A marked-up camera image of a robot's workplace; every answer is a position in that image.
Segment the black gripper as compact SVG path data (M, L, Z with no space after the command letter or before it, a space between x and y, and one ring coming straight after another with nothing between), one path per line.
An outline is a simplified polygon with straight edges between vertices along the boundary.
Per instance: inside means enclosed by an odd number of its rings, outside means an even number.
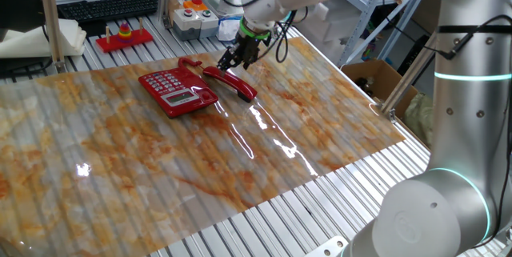
M235 46L228 47L222 57L219 59L217 68L221 71L227 71L232 67L236 67L240 62L245 70L253 64L258 58L259 44L263 42L266 46L270 44L271 37L266 36L263 40L251 38L248 35L237 34Z

